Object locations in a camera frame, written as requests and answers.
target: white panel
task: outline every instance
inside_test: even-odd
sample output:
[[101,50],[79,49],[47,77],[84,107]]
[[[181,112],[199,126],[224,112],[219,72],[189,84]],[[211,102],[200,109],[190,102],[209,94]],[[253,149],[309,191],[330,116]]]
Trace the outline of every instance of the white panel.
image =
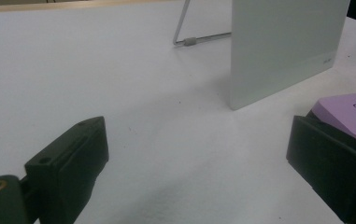
[[333,66],[349,0],[234,0],[231,108]]

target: table surface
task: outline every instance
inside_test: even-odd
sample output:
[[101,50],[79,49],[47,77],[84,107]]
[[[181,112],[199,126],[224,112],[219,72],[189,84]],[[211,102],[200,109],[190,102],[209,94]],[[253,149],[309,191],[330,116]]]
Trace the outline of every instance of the table surface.
[[73,2],[57,1],[56,3],[49,1],[48,3],[2,5],[0,6],[0,12],[70,9],[70,8],[85,8],[85,7],[110,7],[110,6],[119,6],[119,5],[128,5],[128,4],[164,2],[164,1],[176,1],[176,0],[78,0]]
[[[229,31],[231,3],[205,2],[182,36]],[[231,40],[174,48],[182,4],[0,13],[0,175],[104,116],[110,162],[78,224],[341,223],[285,155],[294,115],[356,92],[356,21],[332,69],[232,111]]]

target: pink eraser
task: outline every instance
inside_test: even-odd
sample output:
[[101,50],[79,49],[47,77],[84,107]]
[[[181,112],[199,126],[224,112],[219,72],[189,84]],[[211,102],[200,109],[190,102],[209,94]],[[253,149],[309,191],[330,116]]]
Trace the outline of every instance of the pink eraser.
[[321,121],[356,138],[356,93],[321,98],[312,112]]

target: metal stand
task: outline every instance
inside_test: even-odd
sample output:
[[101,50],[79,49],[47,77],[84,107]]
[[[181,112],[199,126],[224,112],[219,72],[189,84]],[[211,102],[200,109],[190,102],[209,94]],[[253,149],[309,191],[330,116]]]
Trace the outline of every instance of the metal stand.
[[184,2],[183,10],[181,12],[180,19],[178,21],[178,27],[177,27],[177,30],[175,31],[175,36],[174,36],[174,40],[173,40],[173,43],[175,46],[178,46],[178,47],[192,46],[192,45],[196,45],[199,43],[204,43],[207,41],[222,39],[222,38],[231,36],[231,32],[230,32],[230,33],[223,33],[223,34],[219,34],[219,35],[208,35],[208,36],[203,36],[203,37],[198,37],[198,38],[197,37],[189,37],[189,38],[185,38],[181,41],[178,41],[178,34],[180,33],[180,29],[183,24],[184,18],[186,17],[186,13],[187,13],[187,9],[189,8],[189,4],[190,4],[190,0],[186,0]]

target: black clamp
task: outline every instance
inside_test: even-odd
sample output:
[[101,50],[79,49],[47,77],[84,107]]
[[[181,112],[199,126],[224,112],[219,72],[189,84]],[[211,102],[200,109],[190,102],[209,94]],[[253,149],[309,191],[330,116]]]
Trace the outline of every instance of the black clamp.
[[356,223],[356,138],[312,112],[295,116],[287,159],[344,223]]
[[26,162],[27,176],[0,176],[0,224],[72,224],[108,161],[103,117],[83,120]]

